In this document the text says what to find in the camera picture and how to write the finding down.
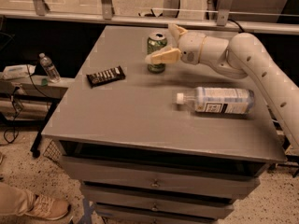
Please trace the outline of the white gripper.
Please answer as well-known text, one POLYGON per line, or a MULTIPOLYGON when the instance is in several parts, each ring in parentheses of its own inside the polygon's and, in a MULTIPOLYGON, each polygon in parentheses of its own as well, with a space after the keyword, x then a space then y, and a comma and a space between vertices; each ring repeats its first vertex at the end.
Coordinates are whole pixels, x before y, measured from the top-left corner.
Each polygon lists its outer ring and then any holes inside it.
POLYGON ((145 62, 148 64, 169 64, 179 61, 181 57, 181 60, 185 63, 199 64, 200 48, 206 35, 197 32, 187 33, 185 28, 174 23, 168 24, 168 31, 178 42, 178 48, 166 46, 154 51, 146 56, 145 62))

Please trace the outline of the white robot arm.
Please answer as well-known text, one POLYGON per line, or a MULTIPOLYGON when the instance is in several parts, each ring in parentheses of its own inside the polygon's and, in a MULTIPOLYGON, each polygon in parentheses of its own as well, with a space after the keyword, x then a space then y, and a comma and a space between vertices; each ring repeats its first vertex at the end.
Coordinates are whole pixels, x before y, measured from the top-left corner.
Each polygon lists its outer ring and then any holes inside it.
POLYGON ((259 88, 293 147, 299 147, 299 88, 277 66, 262 42, 241 33, 231 39, 188 31, 170 23, 168 31, 176 46, 158 49, 145 58, 148 64, 204 64, 231 78, 250 77, 259 88))

